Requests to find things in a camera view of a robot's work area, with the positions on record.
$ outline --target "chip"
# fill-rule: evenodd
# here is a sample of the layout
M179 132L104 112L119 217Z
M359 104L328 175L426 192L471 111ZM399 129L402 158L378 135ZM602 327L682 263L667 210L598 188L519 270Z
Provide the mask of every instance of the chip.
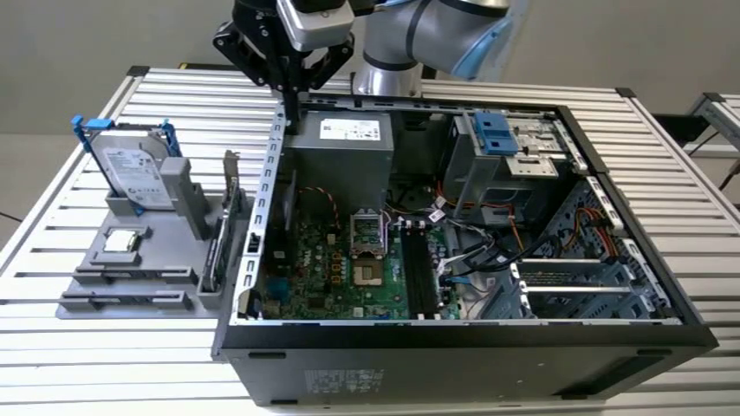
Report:
M323 297L310 297L310 309L323 309L324 304Z

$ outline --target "robotic arm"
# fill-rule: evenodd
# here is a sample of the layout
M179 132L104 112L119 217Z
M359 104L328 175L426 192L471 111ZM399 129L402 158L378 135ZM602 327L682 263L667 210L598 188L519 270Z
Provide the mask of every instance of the robotic arm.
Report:
M214 46L259 86L283 96L291 128L300 100L354 54L352 22L368 16L356 94L416 96L427 65L474 79L510 38L510 0L235 0ZM306 65L316 49L319 61Z

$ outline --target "workbench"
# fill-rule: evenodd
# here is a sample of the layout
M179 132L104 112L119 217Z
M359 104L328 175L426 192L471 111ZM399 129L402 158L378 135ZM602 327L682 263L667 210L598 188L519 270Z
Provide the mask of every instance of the workbench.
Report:
M347 79L324 88L350 94ZM435 100L566 105L720 346L603 403L532 405L535 413L740 414L740 214L630 91L426 81ZM239 72L132 68L100 113L179 130L192 180L223 189L222 157L240 153L255 192L276 99ZM299 413L259 408L228 364L211 360L215 320L58 320L59 294L107 215L106 180L74 151L0 253L0 408L23 414ZM308 409L315 413L522 413L499 404Z
M740 150L740 95L704 93L690 114L704 117L730 144Z

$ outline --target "motherboard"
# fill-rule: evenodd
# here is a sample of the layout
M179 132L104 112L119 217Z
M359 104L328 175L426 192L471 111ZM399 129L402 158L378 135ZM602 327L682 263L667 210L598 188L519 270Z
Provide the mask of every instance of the motherboard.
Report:
M368 219L359 224L355 238L360 235L366 243L383 243L386 252L358 255L352 250L350 224L343 224L338 230L332 224L311 219L298 221L292 239L292 273L270 276L267 281L267 318L404 320L412 315L416 318L414 308L410 308L415 305L415 293L407 286L410 264L406 264L404 249L411 249L404 247L402 238L406 229L383 219L376 224L386 228L379 230L379 235L387 241L376 241ZM434 268L448 250L443 231L430 228L420 234L427 250L423 258L428 263L415 267L428 271L422 278L428 279L424 283L434 290L435 318L458 319L458 298L450 293L442 296L434 282Z

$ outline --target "gray parts holder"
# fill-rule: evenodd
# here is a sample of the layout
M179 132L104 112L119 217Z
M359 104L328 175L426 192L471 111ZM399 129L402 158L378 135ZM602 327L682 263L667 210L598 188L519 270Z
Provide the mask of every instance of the gray parts holder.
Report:
M128 198L106 198L111 213L59 300L59 318L218 316L223 287L239 268L251 200L239 182L223 196L207 197L191 182L190 167L186 158L162 163L175 211L142 211ZM228 244L219 244L224 235ZM228 267L220 269L220 284L204 286L214 256Z

